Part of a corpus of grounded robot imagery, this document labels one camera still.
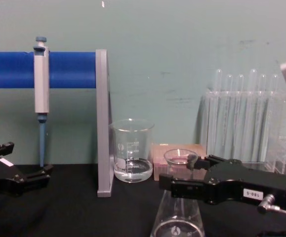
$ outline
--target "glass beaker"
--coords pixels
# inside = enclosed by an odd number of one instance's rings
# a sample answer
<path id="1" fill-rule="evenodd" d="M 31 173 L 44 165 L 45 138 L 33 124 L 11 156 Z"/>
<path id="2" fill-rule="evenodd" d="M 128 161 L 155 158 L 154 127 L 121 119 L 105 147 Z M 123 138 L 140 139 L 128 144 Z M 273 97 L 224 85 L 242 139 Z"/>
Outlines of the glass beaker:
<path id="1" fill-rule="evenodd" d="M 189 155 L 197 154 L 184 149 L 167 151 L 164 155 L 168 163 L 167 174 L 175 178 L 192 179 L 193 171 L 186 165 Z M 151 237 L 204 237 L 204 228 L 198 202 L 193 199 L 171 197 L 165 190 L 159 205 Z"/>
<path id="2" fill-rule="evenodd" d="M 153 173 L 150 156 L 154 124 L 144 119 L 124 119 L 112 123 L 115 153 L 114 174 L 128 183 L 141 182 Z"/>

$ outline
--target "black tablecloth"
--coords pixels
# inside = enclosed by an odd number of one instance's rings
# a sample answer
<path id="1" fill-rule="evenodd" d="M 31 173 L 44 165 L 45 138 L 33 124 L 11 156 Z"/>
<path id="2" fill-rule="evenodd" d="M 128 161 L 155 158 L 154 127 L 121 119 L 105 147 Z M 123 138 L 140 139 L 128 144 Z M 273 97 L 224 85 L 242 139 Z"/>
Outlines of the black tablecloth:
<path id="1" fill-rule="evenodd" d="M 0 195 L 0 237 L 149 237 L 163 194 L 157 182 L 115 179 L 112 197 L 98 198 L 96 191 L 96 165 L 56 165 L 46 189 L 17 198 Z M 199 206 L 207 237 L 286 231 L 286 216 L 261 215 L 255 206 Z"/>

